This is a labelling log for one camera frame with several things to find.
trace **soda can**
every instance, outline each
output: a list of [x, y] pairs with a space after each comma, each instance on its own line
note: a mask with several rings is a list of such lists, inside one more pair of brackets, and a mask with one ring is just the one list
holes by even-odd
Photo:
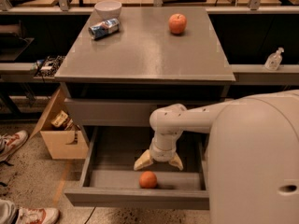
[[88, 32], [93, 40], [102, 38], [106, 35], [113, 34], [120, 29], [120, 22], [118, 19], [110, 19], [101, 21], [88, 28]]

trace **plastic bottle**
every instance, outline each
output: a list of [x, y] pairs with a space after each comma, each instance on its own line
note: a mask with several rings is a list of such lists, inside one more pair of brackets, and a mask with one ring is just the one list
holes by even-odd
[[269, 55], [267, 61], [264, 66], [270, 71], [276, 71], [282, 61], [281, 52], [284, 52], [283, 48], [278, 48], [277, 52]]

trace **bowl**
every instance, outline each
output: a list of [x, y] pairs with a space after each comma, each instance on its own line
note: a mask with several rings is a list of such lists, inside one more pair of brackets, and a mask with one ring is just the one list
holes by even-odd
[[121, 2], [103, 1], [95, 4], [94, 9], [103, 20], [117, 19], [121, 14]]

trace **open drawer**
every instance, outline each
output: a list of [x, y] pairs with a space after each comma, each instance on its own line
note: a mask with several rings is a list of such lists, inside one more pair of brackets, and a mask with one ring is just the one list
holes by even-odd
[[[184, 170], [155, 162], [134, 171], [134, 163], [149, 148], [149, 127], [95, 127], [79, 187], [66, 189], [74, 206], [208, 209], [208, 193], [201, 164], [201, 135], [184, 133], [177, 153]], [[145, 170], [158, 178], [156, 189], [139, 187]]]

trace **red and white sneaker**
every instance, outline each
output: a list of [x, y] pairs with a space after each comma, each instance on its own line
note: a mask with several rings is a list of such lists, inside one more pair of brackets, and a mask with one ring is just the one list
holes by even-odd
[[54, 224], [59, 218], [57, 208], [20, 208], [16, 224]]
[[0, 161], [7, 161], [28, 139], [28, 132], [19, 131], [13, 135], [0, 135]]

